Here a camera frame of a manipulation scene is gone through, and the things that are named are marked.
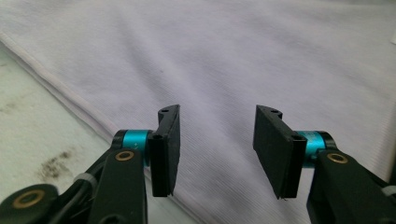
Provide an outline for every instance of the stain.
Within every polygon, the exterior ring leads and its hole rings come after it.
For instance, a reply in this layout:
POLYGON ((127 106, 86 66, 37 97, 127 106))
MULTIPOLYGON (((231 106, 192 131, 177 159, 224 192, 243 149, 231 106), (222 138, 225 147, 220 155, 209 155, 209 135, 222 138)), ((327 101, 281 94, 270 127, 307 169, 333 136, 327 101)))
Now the stain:
POLYGON ((71 171, 66 167, 67 162, 72 158, 71 150, 64 151, 41 164, 41 168, 37 173, 41 181, 46 183, 53 182, 60 177, 71 175, 71 171))
POLYGON ((62 159, 68 159, 70 158, 71 154, 70 152, 63 152, 59 157, 62 159))

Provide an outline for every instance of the wrinkled fabric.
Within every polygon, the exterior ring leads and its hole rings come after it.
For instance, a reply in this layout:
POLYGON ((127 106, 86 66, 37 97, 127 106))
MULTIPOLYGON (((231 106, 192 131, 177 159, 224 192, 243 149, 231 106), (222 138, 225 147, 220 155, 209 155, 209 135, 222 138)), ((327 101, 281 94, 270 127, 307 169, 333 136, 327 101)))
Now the wrinkled fabric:
POLYGON ((110 141, 181 105, 174 199, 203 223, 307 223, 313 170, 277 200, 256 105, 324 130, 382 178, 396 141, 395 1, 4 0, 2 47, 110 141))

